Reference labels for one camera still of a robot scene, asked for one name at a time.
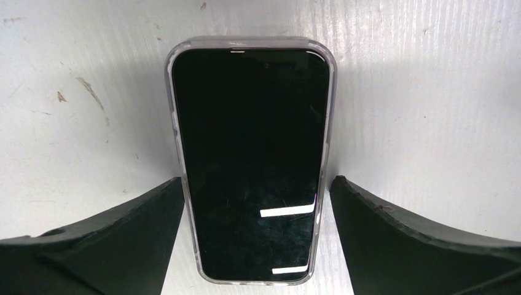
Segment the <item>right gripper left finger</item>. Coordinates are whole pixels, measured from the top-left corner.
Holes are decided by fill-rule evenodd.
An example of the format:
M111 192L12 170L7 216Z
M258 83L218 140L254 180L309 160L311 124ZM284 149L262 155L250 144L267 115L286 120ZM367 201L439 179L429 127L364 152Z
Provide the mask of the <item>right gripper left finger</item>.
M160 294L184 209L181 180L40 236L1 240L2 294Z

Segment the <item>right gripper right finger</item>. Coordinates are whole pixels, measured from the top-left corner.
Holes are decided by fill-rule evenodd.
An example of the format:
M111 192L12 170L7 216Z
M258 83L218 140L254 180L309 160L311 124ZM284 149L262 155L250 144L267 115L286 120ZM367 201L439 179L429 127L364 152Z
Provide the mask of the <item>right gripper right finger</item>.
M520 243L443 225L347 180L330 187L355 294L519 294Z

